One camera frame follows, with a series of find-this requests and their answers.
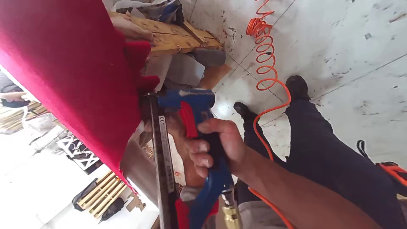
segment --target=orange coiled air hose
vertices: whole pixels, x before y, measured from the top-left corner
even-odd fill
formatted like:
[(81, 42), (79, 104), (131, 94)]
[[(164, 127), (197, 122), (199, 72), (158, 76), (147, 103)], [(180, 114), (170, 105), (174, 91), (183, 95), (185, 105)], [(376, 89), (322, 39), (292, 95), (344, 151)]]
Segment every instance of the orange coiled air hose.
[[(268, 12), (263, 12), (263, 13), (259, 12), (260, 9), (264, 5), (266, 5), (266, 3), (268, 3), (268, 1), (269, 0), (266, 0), (256, 12), (256, 14), (261, 15), (261, 17), (253, 18), (253, 19), (250, 20), (249, 25), (247, 26), (246, 35), (254, 36), (256, 38), (256, 41), (254, 43), (257, 44), (257, 45), (259, 44), (257, 46), (257, 48), (256, 48), (256, 52), (260, 53), (256, 58), (256, 61), (258, 63), (264, 63), (264, 62), (269, 61), (271, 58), (273, 58), (273, 65), (272, 66), (270, 66), (270, 65), (260, 66), (260, 67), (257, 68), (256, 73), (259, 74), (259, 75), (263, 75), (263, 74), (266, 74), (266, 73), (268, 73), (268, 72), (270, 72), (272, 70), (274, 72), (275, 77), (260, 80), (257, 83), (256, 88), (258, 90), (267, 90), (267, 89), (271, 88), (276, 82), (278, 82), (279, 84), (281, 84), (284, 87), (284, 89), (285, 89), (285, 91), (287, 93), (287, 96), (288, 96), (287, 102), (285, 102), (284, 104), (282, 104), (280, 106), (276, 106), (274, 108), (271, 108), (271, 109), (268, 109), (268, 110), (265, 110), (265, 111), (261, 112), (259, 115), (257, 115), (257, 117), (254, 119), (254, 122), (253, 122), (253, 128), (254, 128), (254, 131), (256, 132), (257, 137), (263, 143), (264, 147), (266, 147), (267, 152), (269, 153), (270, 159), (273, 161), (274, 159), (273, 159), (273, 154), (271, 153), (271, 149), (266, 144), (265, 140), (258, 133), (256, 123), (260, 119), (260, 117), (262, 115), (264, 115), (265, 113), (287, 106), (291, 102), (291, 95), (290, 95), (290, 92), (288, 91), (288, 88), (285, 86), (285, 84), (277, 79), (278, 73), (277, 73), (277, 70), (274, 68), (274, 65), (276, 64), (276, 57), (274, 56), (273, 37), (270, 36), (271, 28), (273, 26), (270, 25), (270, 24), (267, 24), (265, 21), (263, 21), (264, 17), (274, 13), (274, 11), (268, 11)], [(260, 57), (265, 56), (265, 55), (268, 56), (268, 58), (265, 58), (265, 60), (259, 60)], [(269, 80), (273, 81), (273, 83), (270, 86), (268, 86), (266, 88), (263, 88), (263, 89), (260, 89), (258, 87), (262, 82), (269, 81)], [(266, 199), (264, 196), (262, 196), (260, 193), (258, 193), (253, 188), (249, 187), (249, 190), (254, 195), (256, 195), (261, 200), (263, 200), (266, 204), (268, 204), (281, 217), (281, 219), (284, 221), (284, 223), (287, 225), (287, 227), (289, 229), (294, 229), (294, 226), (290, 223), (290, 221), (280, 212), (280, 210), (273, 203), (271, 203), (268, 199)]]

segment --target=white floor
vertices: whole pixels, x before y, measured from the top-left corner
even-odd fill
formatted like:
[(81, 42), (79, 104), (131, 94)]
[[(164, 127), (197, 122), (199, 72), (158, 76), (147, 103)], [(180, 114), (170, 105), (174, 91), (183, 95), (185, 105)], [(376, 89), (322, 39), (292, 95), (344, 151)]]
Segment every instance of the white floor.
[[(246, 36), (259, 0), (182, 0), (190, 23), (224, 42), (232, 70), (215, 87), (213, 113), (233, 120), (243, 133), (233, 104), (241, 101), (261, 112), (287, 99), (275, 85), (257, 91), (259, 66), (254, 38)], [(403, 0), (270, 0), (279, 79), (302, 75), (313, 103), (337, 136), (356, 149), (367, 141), (374, 161), (407, 168), (407, 2)], [(279, 156), (290, 149), (290, 125), (284, 108), (260, 120)]]

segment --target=person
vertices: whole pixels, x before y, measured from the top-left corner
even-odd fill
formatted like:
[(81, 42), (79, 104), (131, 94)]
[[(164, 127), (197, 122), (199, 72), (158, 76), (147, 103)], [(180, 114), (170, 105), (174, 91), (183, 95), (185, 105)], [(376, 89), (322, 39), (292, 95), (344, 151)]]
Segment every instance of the person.
[(0, 71), (0, 100), (2, 105), (13, 108), (26, 106), (29, 102), (21, 98), (24, 95), (26, 93)]
[[(392, 180), (333, 133), (332, 126), (310, 102), (308, 86), (301, 76), (286, 82), (291, 94), (286, 109), (291, 125), (291, 151), (284, 162), (266, 148), (254, 132), (257, 114), (243, 103), (234, 109), (244, 124), (244, 140), (232, 121), (209, 119), (198, 125), (204, 134), (219, 132), (229, 157), (232, 174), (238, 177), (235, 199), (243, 228), (286, 228), (280, 217), (248, 187), (254, 188), (279, 208), (297, 228), (406, 228)], [(185, 170), (186, 186), (180, 198), (193, 201), (204, 183), (213, 159), (204, 140), (185, 137), (182, 123), (167, 121)], [(261, 127), (256, 124), (263, 139)], [(208, 220), (205, 228), (213, 228)]]

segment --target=red upholstery fabric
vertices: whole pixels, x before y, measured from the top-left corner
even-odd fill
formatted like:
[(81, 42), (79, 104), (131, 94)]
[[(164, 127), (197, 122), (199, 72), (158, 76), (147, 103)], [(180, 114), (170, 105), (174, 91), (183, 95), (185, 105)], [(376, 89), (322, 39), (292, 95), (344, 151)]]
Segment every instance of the red upholstery fabric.
[(120, 161), (140, 123), (148, 42), (125, 43), (100, 0), (0, 3), (0, 63), (122, 180)]

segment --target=dark pants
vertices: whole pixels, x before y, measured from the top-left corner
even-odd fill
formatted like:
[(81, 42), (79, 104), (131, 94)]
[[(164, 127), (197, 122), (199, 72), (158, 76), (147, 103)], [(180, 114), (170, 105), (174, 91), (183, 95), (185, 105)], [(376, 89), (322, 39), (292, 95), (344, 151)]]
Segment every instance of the dark pants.
[[(284, 162), (273, 153), (276, 163), (339, 193), (384, 229), (406, 227), (392, 180), (382, 169), (341, 142), (314, 104), (305, 100), (293, 102), (286, 114), (291, 126), (290, 156)], [(247, 146), (269, 158), (253, 124), (243, 125)], [(257, 129), (266, 140), (258, 124)], [(238, 204), (260, 200), (247, 188), (247, 184), (238, 180), (235, 187)]]

